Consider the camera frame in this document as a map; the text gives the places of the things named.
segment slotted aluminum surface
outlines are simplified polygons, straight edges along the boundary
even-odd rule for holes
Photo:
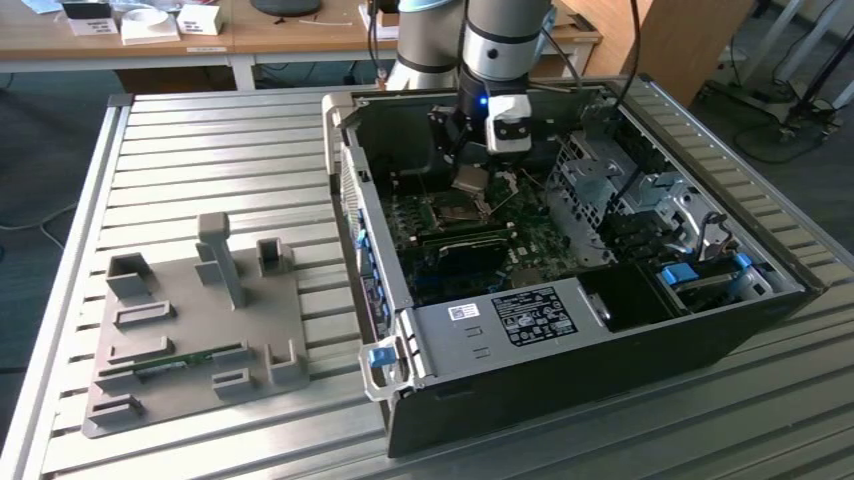
[[[81,265],[84,300],[64,319],[27,464],[33,478],[826,479],[854,472],[850,256],[672,100],[640,81],[631,98],[829,292],[711,368],[412,458],[387,459],[379,407],[364,397],[356,371],[359,335],[328,188],[319,186],[322,95],[280,90],[245,97],[143,96],[129,116],[123,109],[112,145],[120,153],[104,181],[107,210],[96,219],[103,227]],[[171,143],[176,137],[180,142]],[[247,138],[265,143],[247,145]],[[271,235],[296,247],[312,384],[89,440],[79,429],[108,256],[129,247],[149,261],[192,255],[192,216],[212,209],[232,214],[232,248]],[[571,382],[571,375],[555,382]]]

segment barcode label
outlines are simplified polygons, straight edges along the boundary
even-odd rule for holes
[[[458,305],[455,307],[448,308],[448,316],[451,320],[464,320],[466,318],[480,316],[480,311],[478,310],[478,305],[474,303],[468,303],[466,305]]]
[[[225,47],[187,47],[187,53],[225,52]]]

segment green circuit board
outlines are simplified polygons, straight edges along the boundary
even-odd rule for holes
[[[579,271],[542,200],[544,178],[502,173],[480,194],[456,189],[384,200],[416,305],[535,285]]]

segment floor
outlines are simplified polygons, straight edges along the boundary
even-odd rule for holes
[[[774,20],[749,20],[735,44],[746,50],[755,45]],[[805,29],[793,25],[778,42],[763,69],[751,84],[765,85],[773,65],[789,44]],[[801,69],[809,79],[830,55],[834,44],[817,50]],[[265,84],[288,86],[338,85],[351,64],[293,64],[265,68]],[[356,82],[371,81],[368,62],[352,71]],[[849,57],[827,84],[823,94],[833,98],[854,79],[854,58]],[[0,86],[7,77],[0,75]],[[121,84],[111,72],[68,72],[19,74],[8,90],[0,90],[0,224],[20,225],[41,219],[73,203],[80,194],[92,147],[97,138],[104,105],[111,94],[121,93]],[[766,122],[766,117],[720,95],[695,102],[691,110],[718,136],[731,142],[745,128]],[[854,110],[842,112],[849,123]],[[786,165],[753,162],[785,195],[815,219],[842,245],[854,250],[854,135],[843,131],[833,135],[821,148]],[[746,135],[743,145],[766,158],[782,158],[813,147],[810,138],[779,144],[774,129]],[[65,239],[72,214],[53,220],[49,231]],[[37,229],[0,231],[0,438],[11,418],[21,374],[7,369],[25,367],[39,323],[60,260],[60,250]]]

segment blue latch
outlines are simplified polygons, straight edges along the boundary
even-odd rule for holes
[[[750,265],[753,265],[753,260],[747,256],[746,253],[739,253],[735,255],[735,263],[742,267],[742,270],[746,269]]]
[[[696,272],[687,263],[675,263],[664,267],[662,277],[664,277],[667,285],[675,285],[676,283],[696,280],[699,275],[696,275]]]
[[[368,365],[371,368],[394,365],[396,361],[395,347],[378,347],[368,351]]]

